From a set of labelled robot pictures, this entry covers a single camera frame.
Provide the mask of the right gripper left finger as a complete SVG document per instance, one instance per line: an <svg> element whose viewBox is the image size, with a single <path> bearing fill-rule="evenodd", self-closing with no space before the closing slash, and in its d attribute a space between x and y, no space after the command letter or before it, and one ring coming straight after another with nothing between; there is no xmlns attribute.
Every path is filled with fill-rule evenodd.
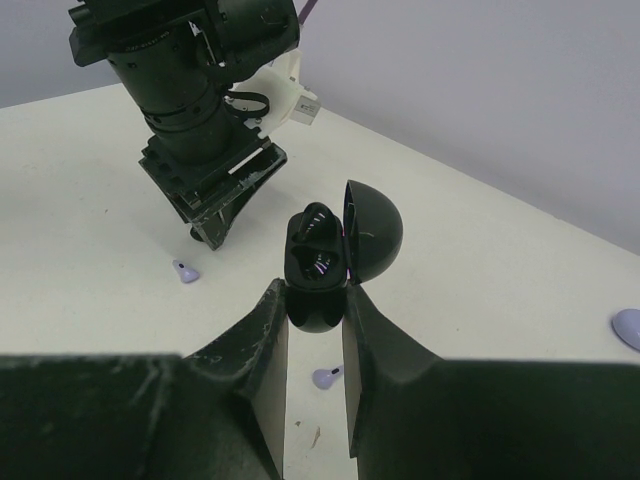
<svg viewBox="0 0 640 480"><path fill-rule="evenodd" d="M279 479L285 285L195 353L6 355L5 479Z"/></svg>

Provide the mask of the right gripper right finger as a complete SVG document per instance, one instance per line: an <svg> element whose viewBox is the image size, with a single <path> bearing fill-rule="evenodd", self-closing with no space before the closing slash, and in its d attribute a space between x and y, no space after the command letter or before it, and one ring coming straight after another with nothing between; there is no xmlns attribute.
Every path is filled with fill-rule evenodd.
<svg viewBox="0 0 640 480"><path fill-rule="evenodd" d="M360 287L342 323L349 454L362 479L635 479L633 364L444 359Z"/></svg>

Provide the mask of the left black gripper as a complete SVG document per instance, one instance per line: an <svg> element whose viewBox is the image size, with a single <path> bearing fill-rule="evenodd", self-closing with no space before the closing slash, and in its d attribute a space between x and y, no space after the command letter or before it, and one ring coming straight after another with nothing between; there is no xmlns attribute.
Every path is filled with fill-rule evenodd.
<svg viewBox="0 0 640 480"><path fill-rule="evenodd" d="M140 162L210 249L224 244L237 216L287 161L226 106L232 87L276 59L252 49L221 63L201 44L129 44L107 60L153 135Z"/></svg>

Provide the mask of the black earbud charging case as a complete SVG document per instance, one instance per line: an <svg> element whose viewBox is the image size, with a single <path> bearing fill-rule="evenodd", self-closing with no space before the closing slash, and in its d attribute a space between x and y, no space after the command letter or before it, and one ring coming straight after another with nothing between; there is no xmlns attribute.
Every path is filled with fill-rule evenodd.
<svg viewBox="0 0 640 480"><path fill-rule="evenodd" d="M399 210L365 183L346 183L343 214L336 217L339 236L332 242L298 244L289 238L291 218L287 225L286 311L304 332L324 333L336 327L347 309L347 287L381 275L401 249L404 226Z"/></svg>

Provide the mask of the white earbud charging case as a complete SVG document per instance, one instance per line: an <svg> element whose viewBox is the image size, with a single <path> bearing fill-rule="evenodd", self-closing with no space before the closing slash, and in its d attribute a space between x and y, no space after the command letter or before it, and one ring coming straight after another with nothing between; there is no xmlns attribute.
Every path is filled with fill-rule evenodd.
<svg viewBox="0 0 640 480"><path fill-rule="evenodd" d="M611 319L611 326L618 338L630 348L640 351L640 310L624 309Z"/></svg>

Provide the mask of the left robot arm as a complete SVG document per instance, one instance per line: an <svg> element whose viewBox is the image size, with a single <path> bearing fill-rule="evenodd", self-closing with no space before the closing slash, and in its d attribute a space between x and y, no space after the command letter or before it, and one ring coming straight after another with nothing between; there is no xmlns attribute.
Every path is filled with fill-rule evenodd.
<svg viewBox="0 0 640 480"><path fill-rule="evenodd" d="M293 50L290 1L82 1L69 43L85 67L106 61L151 130L141 167L194 239L218 249L239 212L287 160L254 125L270 100L235 85Z"/></svg>

